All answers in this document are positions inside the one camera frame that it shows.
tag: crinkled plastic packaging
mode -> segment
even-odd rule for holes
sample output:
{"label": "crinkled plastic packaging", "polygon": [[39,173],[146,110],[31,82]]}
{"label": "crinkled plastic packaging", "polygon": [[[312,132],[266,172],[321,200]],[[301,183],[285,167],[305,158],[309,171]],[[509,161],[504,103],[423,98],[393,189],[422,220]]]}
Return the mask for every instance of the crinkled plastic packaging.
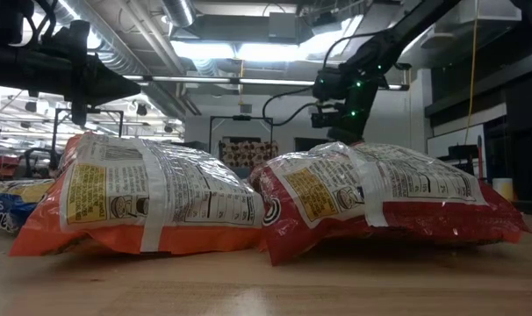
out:
{"label": "crinkled plastic packaging", "polygon": [[59,253],[92,241],[129,254],[192,254],[260,240],[262,198],[205,152],[84,134],[69,141],[61,169],[11,255]]}
{"label": "crinkled plastic packaging", "polygon": [[263,235],[273,264],[327,237],[471,245],[517,242],[528,231],[490,186],[398,146],[321,145],[270,160],[249,181],[268,209]]}
{"label": "crinkled plastic packaging", "polygon": [[16,233],[54,180],[0,181],[0,229]]}

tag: wooden table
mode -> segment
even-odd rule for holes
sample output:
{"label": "wooden table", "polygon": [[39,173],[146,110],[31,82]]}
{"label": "wooden table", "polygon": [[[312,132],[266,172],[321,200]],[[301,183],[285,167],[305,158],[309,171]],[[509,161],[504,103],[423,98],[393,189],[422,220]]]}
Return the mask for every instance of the wooden table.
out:
{"label": "wooden table", "polygon": [[325,244],[279,267],[256,250],[9,258],[11,243],[0,233],[0,315],[532,315],[532,234],[457,251]]}

